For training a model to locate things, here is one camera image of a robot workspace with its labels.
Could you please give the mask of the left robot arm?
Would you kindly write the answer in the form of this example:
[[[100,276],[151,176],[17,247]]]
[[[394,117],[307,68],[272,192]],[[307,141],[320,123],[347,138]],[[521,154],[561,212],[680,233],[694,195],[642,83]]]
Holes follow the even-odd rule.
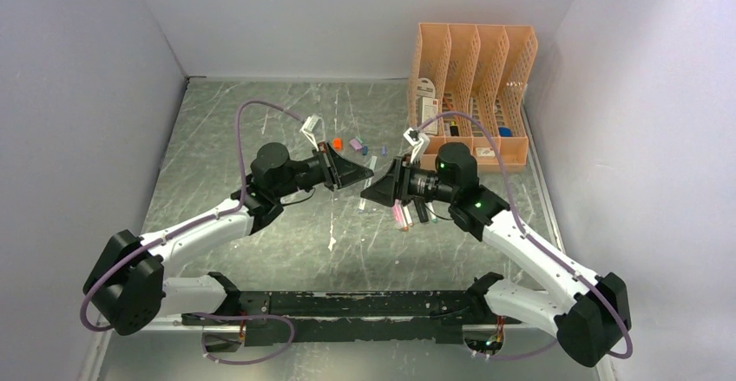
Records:
[[[267,143],[250,168],[241,189],[205,213],[158,232],[114,234],[83,285],[82,324],[93,332],[101,329],[87,316],[90,306],[107,320],[104,331],[121,336],[176,314],[233,323],[240,314],[240,292],[229,279],[216,272],[199,278],[175,274],[192,258],[271,225],[283,213],[287,195],[319,185],[334,191],[373,176],[370,168],[325,142],[303,161],[293,160],[285,145]]]

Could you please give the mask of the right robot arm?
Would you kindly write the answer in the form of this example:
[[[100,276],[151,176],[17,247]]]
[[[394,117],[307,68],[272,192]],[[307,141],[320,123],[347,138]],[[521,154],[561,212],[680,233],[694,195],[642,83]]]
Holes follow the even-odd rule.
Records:
[[[505,254],[542,286],[538,292],[497,277],[468,302],[477,323],[488,324],[501,315],[532,325],[586,367],[607,355],[631,356],[624,280],[582,266],[519,219],[506,200],[481,184],[476,159],[462,143],[441,146],[433,170],[395,158],[385,175],[360,195],[386,207],[413,198],[443,202],[458,228]]]

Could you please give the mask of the purple highlighter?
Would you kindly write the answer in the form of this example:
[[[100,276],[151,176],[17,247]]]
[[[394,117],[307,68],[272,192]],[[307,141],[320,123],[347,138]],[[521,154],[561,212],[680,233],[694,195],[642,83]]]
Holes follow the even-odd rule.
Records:
[[[395,204],[391,208],[391,211],[394,216],[396,228],[400,231],[404,231],[406,229],[406,223],[404,220],[404,213],[403,213],[403,208],[401,207],[401,204],[400,203]]]

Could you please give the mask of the teal capped white marker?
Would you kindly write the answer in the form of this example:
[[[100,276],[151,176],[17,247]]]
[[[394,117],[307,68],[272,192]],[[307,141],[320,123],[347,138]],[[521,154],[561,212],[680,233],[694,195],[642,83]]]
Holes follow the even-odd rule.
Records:
[[[433,211],[433,210],[432,210],[432,209],[430,208],[430,206],[429,206],[428,204],[426,204],[426,205],[425,205],[425,208],[426,208],[426,210],[427,210],[427,211],[428,211],[428,213],[429,213],[429,216],[430,216],[430,220],[431,220],[431,221],[432,221],[433,223],[438,223],[438,217],[436,216],[436,214],[434,213],[434,211]]]

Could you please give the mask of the orange highlighter cap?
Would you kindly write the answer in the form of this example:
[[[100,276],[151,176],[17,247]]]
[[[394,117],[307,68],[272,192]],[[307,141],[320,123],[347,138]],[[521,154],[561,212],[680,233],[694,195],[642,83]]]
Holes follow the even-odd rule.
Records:
[[[337,151],[341,151],[343,149],[343,141],[339,138],[333,139],[332,147]]]

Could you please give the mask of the black orange highlighter body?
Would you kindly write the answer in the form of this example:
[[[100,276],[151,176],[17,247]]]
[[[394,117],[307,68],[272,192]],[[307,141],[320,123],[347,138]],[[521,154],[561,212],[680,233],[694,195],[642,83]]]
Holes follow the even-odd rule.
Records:
[[[422,201],[415,200],[414,206],[417,212],[417,217],[420,223],[428,223],[430,216],[426,210],[425,204]]]

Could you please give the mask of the green capped orange marker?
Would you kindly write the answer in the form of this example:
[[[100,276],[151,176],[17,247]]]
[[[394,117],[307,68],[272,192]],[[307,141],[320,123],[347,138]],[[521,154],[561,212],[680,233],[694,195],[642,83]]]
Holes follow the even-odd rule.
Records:
[[[401,211],[404,222],[404,230],[408,231],[413,226],[413,220],[411,218],[410,210],[407,206],[401,206]]]

